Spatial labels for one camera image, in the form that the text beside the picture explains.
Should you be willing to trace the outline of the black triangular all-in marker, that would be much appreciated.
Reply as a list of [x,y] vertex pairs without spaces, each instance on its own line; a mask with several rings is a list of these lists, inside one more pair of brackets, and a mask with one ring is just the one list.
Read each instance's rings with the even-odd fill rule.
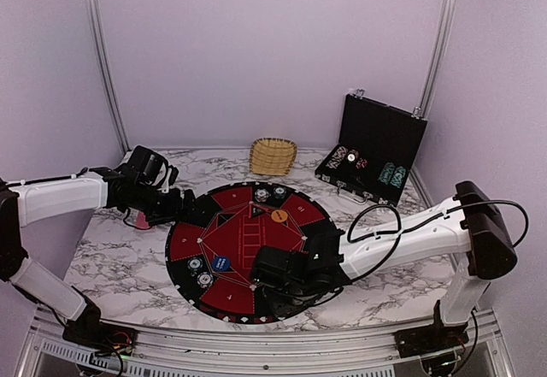
[[257,206],[257,205],[254,205],[254,204],[251,204],[249,206],[249,218],[250,219],[254,219],[254,218],[256,218],[260,215],[264,215],[266,213],[267,213],[267,211],[264,208],[260,207],[260,206]]

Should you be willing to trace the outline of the green blue chip stack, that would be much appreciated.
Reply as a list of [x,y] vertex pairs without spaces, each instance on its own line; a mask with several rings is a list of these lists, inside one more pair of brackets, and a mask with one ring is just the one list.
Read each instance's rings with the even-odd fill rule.
[[281,187],[281,186],[276,186],[273,189],[273,194],[274,194],[273,196],[274,196],[275,199],[285,198],[286,189],[284,187]]
[[193,257],[188,260],[187,262],[187,268],[189,270],[189,273],[194,276],[201,272],[203,269],[203,260],[201,257]]

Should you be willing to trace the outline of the orange big blind button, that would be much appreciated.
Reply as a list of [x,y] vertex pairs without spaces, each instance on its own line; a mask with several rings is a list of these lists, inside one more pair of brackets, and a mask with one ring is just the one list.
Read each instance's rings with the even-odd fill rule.
[[276,209],[271,213],[271,218],[275,222],[283,223],[287,221],[288,213],[283,209]]

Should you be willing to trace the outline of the blue small blind button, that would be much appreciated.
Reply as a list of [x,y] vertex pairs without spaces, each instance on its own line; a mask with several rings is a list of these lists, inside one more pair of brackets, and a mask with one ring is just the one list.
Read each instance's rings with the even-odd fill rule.
[[212,262],[212,269],[216,273],[225,273],[231,270],[231,260],[227,256],[216,256]]

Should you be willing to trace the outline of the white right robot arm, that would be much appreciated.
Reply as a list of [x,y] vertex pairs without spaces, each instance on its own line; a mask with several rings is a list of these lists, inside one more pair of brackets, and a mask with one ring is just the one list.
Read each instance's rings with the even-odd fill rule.
[[250,276],[265,288],[275,315],[288,317],[379,269],[458,254],[456,275],[438,304],[439,318],[423,333],[424,343],[440,350],[456,336],[456,327],[468,322],[491,281],[516,266],[515,242],[499,209],[503,204],[463,181],[440,204],[406,218],[396,215],[393,222],[361,233],[324,230],[307,241],[305,251],[263,246]]

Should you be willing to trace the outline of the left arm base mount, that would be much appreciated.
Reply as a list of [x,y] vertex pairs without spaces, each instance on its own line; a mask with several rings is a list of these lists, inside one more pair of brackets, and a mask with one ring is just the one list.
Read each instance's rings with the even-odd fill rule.
[[93,334],[85,334],[77,331],[75,327],[66,326],[62,338],[93,349],[94,358],[111,357],[115,361],[115,370],[121,374],[126,367],[122,356],[132,354],[137,334],[137,331],[130,327],[102,324],[99,331]]

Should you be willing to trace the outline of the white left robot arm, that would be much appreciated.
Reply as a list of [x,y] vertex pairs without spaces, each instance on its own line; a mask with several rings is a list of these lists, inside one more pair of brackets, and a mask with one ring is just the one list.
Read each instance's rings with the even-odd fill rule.
[[136,147],[116,168],[83,168],[76,174],[1,184],[1,280],[50,306],[74,325],[90,347],[108,339],[99,308],[24,249],[21,229],[73,212],[137,210],[149,226],[176,222],[196,208],[191,190],[176,187],[179,170],[159,153]]

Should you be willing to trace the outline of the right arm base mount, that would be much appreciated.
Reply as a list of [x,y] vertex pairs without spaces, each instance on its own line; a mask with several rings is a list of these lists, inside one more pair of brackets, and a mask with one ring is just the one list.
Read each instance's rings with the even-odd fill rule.
[[428,376],[453,374],[469,341],[465,327],[436,330],[433,325],[397,331],[394,339],[399,356],[418,356],[422,370]]

